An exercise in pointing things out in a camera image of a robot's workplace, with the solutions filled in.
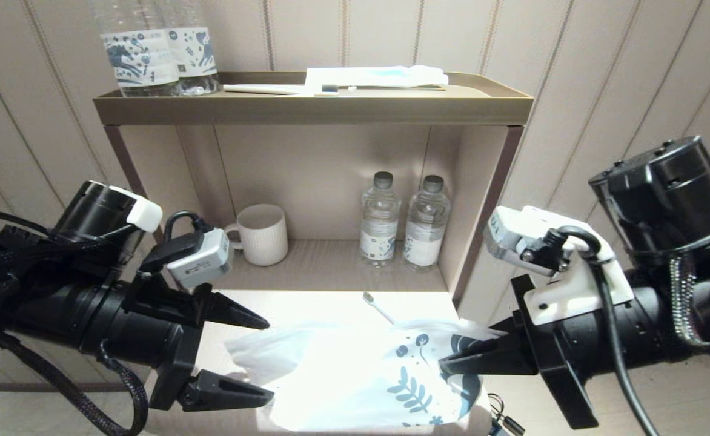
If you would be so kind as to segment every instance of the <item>plastic bottle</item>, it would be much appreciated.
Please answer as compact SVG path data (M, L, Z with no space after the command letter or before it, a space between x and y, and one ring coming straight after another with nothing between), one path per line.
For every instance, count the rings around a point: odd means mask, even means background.
M178 96L178 69L158 5L137 0L89 3L123 96Z
M198 0L158 0L184 96L219 91L209 29Z
M443 188L444 179L427 176L408 202L404 259L415 271L430 270L438 262L451 206Z
M390 190L392 185L393 174L380 171L374 174L374 186L363 194L360 253L375 268L389 265L396 253L401 200Z

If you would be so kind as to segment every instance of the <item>wall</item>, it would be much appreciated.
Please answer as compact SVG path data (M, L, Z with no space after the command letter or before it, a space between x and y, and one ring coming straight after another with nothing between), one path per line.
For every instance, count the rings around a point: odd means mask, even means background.
M704 136L710 151L710 0L203 5L222 71L429 64L533 94L502 204L588 220L611 240L589 176L686 134ZM114 87L86 1L0 0L0 210L52 226L84 179L127 185L91 102ZM195 134L214 133L142 127L127 140L142 142L149 161L178 150L178 165L192 166L179 146ZM195 182L186 183L150 196L162 206L195 205L182 194ZM506 284L515 273L480 256L461 314L506 317L514 306ZM114 381L75 351L34 347L82 383ZM0 351L0 383L41 380Z

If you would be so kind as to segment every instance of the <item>mug handle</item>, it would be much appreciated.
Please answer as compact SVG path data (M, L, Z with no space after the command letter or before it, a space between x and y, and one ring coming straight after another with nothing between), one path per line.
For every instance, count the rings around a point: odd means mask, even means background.
M239 232L239 226L237 224L230 224L223 229L225 234L228 237L228 234L230 232ZM242 250L242 243L241 242L234 242L233 240L229 240L228 243L230 243L231 247L234 248L234 250Z

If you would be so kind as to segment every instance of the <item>white table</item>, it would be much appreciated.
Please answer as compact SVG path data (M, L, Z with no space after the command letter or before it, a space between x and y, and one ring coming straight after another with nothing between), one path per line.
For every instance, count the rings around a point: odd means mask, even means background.
M243 304L256 314L269 320L272 326L296 325L306 321L331 323L386 323L376 309L363 301L362 292L325 291L222 291L229 298ZM457 319L457 313L447 292L377 292L374 298L396 321L416 318ZM236 339L252 331L247 328L206 323L202 343L196 359L198 369L208 369L219 374L233 372L227 358L224 341ZM145 384L150 393L156 383L153 372ZM358 429L339 434L487 434L490 429L490 409L487 392L482 389L479 402L466 419L438 427L396 429ZM288 434L276 427L256 409L184 413L175 403L169 411L151 409L148 434L179 436L181 434L266 436Z

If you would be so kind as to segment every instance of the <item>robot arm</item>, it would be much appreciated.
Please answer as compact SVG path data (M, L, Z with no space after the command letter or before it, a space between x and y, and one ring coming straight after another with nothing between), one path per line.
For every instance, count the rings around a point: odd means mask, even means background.
M565 275L541 289L529 276L512 279L519 309L493 326L507 335L441 361L450 373L540 374L574 429L598 425L584 385L613 372L617 357L636 368L710 354L710 157L699 137L617 162L590 185L635 270L624 273L584 223L531 207L498 208L485 234L491 254L544 276ZM588 248L573 237L555 241L554 231L569 224L599 241L596 259L573 260L572 251ZM599 281L590 279L596 265L610 284L610 314L601 309ZM621 382L623 371L616 372Z
M115 359L158 372L150 397L154 409L170 409L175 401L184 411L257 408L273 396L206 370L192 375L205 321L256 329L269 323L211 292L207 281L228 271L228 239L195 214L184 214L194 219L195 231L154 246L131 282L119 276L142 235L161 221L161 208L147 199L86 182L50 231L0 214L43 234L15 226L0 232L0 346L51 381L106 434L138 434L149 406L139 379ZM167 228L172 223L167 221ZM165 267L180 289L161 276ZM88 400L71 381L6 330L97 356L121 373L133 394L133 428L110 424L103 414L97 416L96 406L84 406Z

